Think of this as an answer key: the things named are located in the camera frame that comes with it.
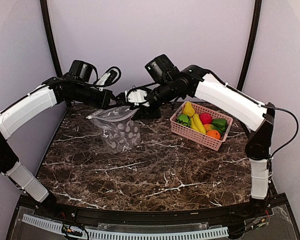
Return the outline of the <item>clear zip top bag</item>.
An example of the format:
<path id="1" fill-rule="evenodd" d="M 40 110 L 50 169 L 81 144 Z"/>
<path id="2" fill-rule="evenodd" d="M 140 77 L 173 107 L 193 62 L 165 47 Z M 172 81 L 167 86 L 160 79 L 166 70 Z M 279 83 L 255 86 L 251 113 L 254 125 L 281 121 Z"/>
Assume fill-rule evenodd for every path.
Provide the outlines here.
<path id="1" fill-rule="evenodd" d="M 132 117 L 137 111 L 129 106 L 99 109 L 86 118 L 99 128 L 104 147 L 116 154 L 131 150 L 141 142 L 140 127 Z"/>

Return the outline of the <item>green toy watermelon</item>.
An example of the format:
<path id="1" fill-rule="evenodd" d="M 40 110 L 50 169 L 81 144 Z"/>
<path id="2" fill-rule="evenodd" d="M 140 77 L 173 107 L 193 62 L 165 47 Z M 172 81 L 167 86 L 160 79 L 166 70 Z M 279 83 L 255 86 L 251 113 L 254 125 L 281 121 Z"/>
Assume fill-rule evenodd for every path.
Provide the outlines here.
<path id="1" fill-rule="evenodd" d="M 191 124 L 192 124 L 191 118 L 186 114 L 180 114 L 177 117 L 176 122 L 178 124 L 180 124 L 182 126 L 185 126 L 185 127 L 188 127 L 188 128 L 190 128 Z"/>

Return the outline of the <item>yellow toy pear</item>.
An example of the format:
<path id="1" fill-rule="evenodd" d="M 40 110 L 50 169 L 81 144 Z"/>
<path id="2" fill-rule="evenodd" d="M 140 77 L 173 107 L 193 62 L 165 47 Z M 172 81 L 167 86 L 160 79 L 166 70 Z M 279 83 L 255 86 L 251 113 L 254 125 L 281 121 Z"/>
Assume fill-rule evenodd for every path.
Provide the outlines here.
<path id="1" fill-rule="evenodd" d="M 184 108 L 183 108 L 183 111 L 182 113 L 184 115 L 187 115 L 188 117 L 192 118 L 194 115 L 195 115 L 195 109 L 193 108 L 192 106 L 192 103 L 191 102 L 186 102 L 185 105 L 184 105 Z"/>

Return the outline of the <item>yellow toy banana bunch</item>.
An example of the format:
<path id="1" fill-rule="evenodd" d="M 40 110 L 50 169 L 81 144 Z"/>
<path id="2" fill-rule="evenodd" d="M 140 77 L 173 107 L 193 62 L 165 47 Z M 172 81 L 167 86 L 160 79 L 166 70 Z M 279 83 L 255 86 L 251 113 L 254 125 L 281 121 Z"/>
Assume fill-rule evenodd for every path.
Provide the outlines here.
<path id="1" fill-rule="evenodd" d="M 193 115 L 193 117 L 191 118 L 191 125 L 190 125 L 191 129 L 197 131 L 197 132 L 200 132 L 202 134 L 206 134 L 207 133 L 207 130 L 206 128 L 204 127 L 204 125 L 202 124 L 201 120 L 200 120 L 200 117 L 197 113 L 195 113 Z"/>

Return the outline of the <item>red toy apple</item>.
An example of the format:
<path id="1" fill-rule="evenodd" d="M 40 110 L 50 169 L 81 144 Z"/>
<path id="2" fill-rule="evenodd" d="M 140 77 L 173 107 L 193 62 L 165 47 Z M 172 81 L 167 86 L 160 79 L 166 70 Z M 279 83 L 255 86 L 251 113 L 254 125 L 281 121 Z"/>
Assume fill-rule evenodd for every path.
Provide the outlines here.
<path id="1" fill-rule="evenodd" d="M 211 124 L 213 119 L 209 113 L 202 113 L 199 115 L 199 119 L 203 125 Z"/>

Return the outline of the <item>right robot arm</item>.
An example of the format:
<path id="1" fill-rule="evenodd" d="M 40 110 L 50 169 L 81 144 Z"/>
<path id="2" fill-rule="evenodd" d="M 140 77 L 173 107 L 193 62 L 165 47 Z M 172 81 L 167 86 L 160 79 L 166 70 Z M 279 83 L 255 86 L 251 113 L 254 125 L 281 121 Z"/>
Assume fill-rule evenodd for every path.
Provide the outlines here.
<path id="1" fill-rule="evenodd" d="M 237 118 L 249 129 L 245 153 L 251 165 L 251 191 L 253 199 L 245 205 L 245 213 L 256 217 L 265 208 L 272 173 L 271 152 L 275 113 L 272 103 L 263 103 L 222 81 L 209 69 L 189 65 L 179 70 L 165 55 L 159 55 L 145 69 L 158 86 L 134 87 L 118 95 L 120 105 L 137 109 L 138 119 L 159 118 L 159 108 L 172 100 L 187 96 L 207 101 Z"/>

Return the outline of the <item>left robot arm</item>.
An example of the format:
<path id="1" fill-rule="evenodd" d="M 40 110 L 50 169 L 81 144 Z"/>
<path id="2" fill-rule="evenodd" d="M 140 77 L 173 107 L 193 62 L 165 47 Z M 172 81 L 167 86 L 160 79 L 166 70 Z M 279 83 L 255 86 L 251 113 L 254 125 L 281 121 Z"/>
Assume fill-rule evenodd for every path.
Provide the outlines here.
<path id="1" fill-rule="evenodd" d="M 50 218 L 57 218 L 60 206 L 55 196 L 20 162 L 7 140 L 25 123 L 62 102 L 68 106 L 73 101 L 99 109 L 106 109 L 116 97 L 107 88 L 121 77 L 121 70 L 110 67 L 101 77 L 89 83 L 94 65 L 74 60 L 67 73 L 51 77 L 27 95 L 0 111 L 0 172 L 9 177 L 35 201 Z"/>

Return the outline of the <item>orange green toy mango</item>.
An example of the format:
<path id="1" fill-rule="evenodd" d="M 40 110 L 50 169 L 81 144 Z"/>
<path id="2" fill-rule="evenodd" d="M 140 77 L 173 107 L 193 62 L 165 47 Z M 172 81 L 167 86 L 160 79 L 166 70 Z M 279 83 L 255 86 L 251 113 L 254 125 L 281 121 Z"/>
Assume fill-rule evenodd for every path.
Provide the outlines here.
<path id="1" fill-rule="evenodd" d="M 204 124 L 203 126 L 204 126 L 206 132 L 209 132 L 209 131 L 212 131 L 212 130 L 216 130 L 216 131 L 219 132 L 219 134 L 221 136 L 224 134 L 224 132 L 220 128 L 218 128 L 217 126 L 214 126 L 213 124 Z"/>

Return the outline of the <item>orange toy orange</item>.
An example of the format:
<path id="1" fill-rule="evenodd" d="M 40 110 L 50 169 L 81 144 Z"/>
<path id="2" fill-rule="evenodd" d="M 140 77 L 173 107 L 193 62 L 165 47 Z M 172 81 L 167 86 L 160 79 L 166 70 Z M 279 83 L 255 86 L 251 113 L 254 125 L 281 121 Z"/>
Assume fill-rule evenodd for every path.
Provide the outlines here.
<path id="1" fill-rule="evenodd" d="M 219 131 L 212 129 L 206 132 L 206 135 L 209 137 L 212 137 L 214 139 L 220 140 L 221 139 L 221 134 L 219 133 Z"/>

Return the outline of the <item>green toy pepper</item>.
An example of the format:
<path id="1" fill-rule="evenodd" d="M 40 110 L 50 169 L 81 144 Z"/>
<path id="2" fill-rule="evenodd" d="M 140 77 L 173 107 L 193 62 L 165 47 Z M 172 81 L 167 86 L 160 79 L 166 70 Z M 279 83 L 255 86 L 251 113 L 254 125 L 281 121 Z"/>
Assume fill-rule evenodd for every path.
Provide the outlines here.
<path id="1" fill-rule="evenodd" d="M 220 134 L 224 134 L 228 127 L 227 120 L 224 118 L 213 119 L 211 124 L 220 132 Z"/>

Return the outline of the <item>left black frame post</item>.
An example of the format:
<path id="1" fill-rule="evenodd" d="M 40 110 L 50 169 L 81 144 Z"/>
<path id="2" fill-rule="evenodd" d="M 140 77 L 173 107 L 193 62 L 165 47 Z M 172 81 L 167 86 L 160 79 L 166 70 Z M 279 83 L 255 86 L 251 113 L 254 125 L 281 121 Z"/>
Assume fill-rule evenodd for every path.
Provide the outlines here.
<path id="1" fill-rule="evenodd" d="M 61 77 L 63 75 L 61 64 L 59 61 L 59 56 L 57 53 L 57 48 L 54 40 L 51 19 L 49 14 L 48 8 L 48 1 L 47 0 L 40 0 L 40 8 L 42 14 L 43 25 L 45 29 L 45 35 L 49 47 L 50 56 L 52 59 L 53 67 L 57 77 Z"/>

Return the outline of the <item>black frame post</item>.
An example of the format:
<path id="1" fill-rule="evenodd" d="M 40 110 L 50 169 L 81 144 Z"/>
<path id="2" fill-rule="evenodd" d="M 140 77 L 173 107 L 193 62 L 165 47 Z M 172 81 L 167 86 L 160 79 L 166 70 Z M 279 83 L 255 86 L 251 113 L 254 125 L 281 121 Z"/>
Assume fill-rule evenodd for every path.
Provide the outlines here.
<path id="1" fill-rule="evenodd" d="M 40 8 L 42 14 L 43 25 L 45 29 L 45 35 L 49 47 L 50 56 L 52 59 L 53 67 L 57 77 L 61 77 L 63 75 L 61 64 L 59 61 L 59 56 L 57 53 L 57 48 L 54 40 L 51 19 L 49 14 L 48 8 L 48 1 L 47 0 L 40 0 Z"/>
<path id="2" fill-rule="evenodd" d="M 258 32 L 259 21 L 260 21 L 261 8 L 262 8 L 262 0 L 255 0 L 246 52 L 245 52 L 240 76 L 238 79 L 237 87 L 236 87 L 240 91 L 242 91 L 244 88 L 250 62 L 252 59 L 253 50 L 254 50 L 255 41 Z"/>

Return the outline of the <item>black front rail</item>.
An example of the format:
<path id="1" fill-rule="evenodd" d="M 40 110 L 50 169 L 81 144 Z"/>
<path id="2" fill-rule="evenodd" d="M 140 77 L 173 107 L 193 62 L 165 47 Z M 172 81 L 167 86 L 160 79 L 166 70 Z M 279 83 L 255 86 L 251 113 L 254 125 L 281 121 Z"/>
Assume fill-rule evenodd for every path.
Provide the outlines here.
<path id="1" fill-rule="evenodd" d="M 104 210 L 56 203 L 55 207 L 59 213 L 52 214 L 45 209 L 41 209 L 31 197 L 21 195 L 16 204 L 12 220 L 16 221 L 18 214 L 26 211 L 41 217 L 56 217 L 73 224 L 90 227 L 95 227 L 98 224 L 172 226 L 208 223 L 211 227 L 216 225 L 229 227 L 230 234 L 238 236 L 246 231 L 253 221 L 268 216 L 270 222 L 269 235 L 291 235 L 300 239 L 299 228 L 287 196 L 284 193 L 272 194 L 268 199 L 268 204 L 267 207 L 262 209 L 244 202 L 206 209 L 146 212 Z"/>

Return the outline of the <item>right black frame post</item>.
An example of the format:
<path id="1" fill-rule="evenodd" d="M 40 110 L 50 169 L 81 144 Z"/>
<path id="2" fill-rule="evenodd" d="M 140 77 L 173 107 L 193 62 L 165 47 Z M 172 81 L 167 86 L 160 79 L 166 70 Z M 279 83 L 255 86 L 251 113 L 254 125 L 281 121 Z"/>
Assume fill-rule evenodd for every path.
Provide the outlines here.
<path id="1" fill-rule="evenodd" d="M 262 0 L 255 0 L 246 52 L 245 52 L 240 76 L 238 79 L 237 87 L 236 87 L 240 91 L 242 91 L 244 88 L 250 62 L 252 59 L 253 50 L 254 50 L 255 41 L 258 32 L 259 21 L 260 21 L 261 8 L 262 8 Z"/>

